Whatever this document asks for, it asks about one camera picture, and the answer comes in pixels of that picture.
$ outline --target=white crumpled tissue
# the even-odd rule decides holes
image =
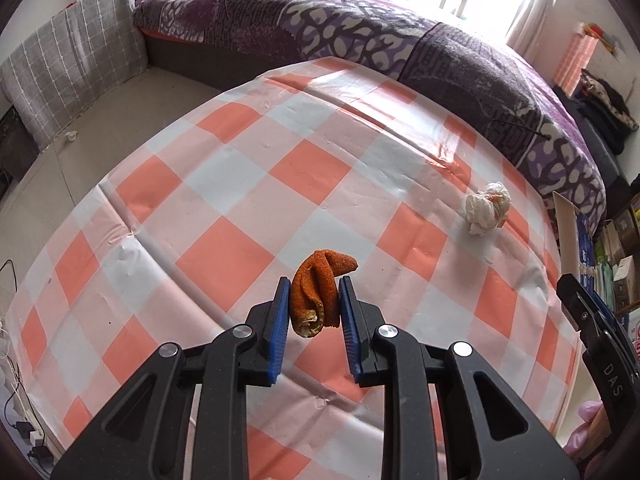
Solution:
[[[485,236],[496,227],[502,227],[511,207],[509,191],[501,182],[487,184],[478,193],[466,197],[466,220],[473,235]]]

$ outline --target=curtain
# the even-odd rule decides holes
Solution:
[[[540,35],[554,0],[529,0],[507,33],[507,45],[529,63],[538,51]]]

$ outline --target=floor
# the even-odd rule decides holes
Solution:
[[[59,136],[3,197],[0,264],[11,258],[20,283],[55,229],[108,171],[162,128],[217,93],[201,83],[151,68],[101,97],[68,127],[67,131],[78,131],[76,140],[69,142]],[[0,317],[13,295],[14,277],[5,268],[0,272]],[[558,433],[562,444],[580,424],[577,406],[597,397],[582,366]]]

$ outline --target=orange peel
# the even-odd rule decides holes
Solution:
[[[335,278],[358,268],[354,258],[329,249],[315,251],[296,271],[289,293],[294,332],[313,337],[325,326],[340,326]]]

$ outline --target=checkered tablecloth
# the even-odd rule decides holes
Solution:
[[[498,180],[510,218],[471,236],[465,196]],[[159,344],[210,341],[320,248],[357,259],[356,293],[387,322],[468,340],[558,421],[578,340],[542,200],[446,110],[332,58],[203,104],[79,203],[7,316],[34,405],[69,446]],[[248,393],[252,478],[378,478],[382,414],[382,390],[351,379],[341,330],[290,331],[278,383]]]

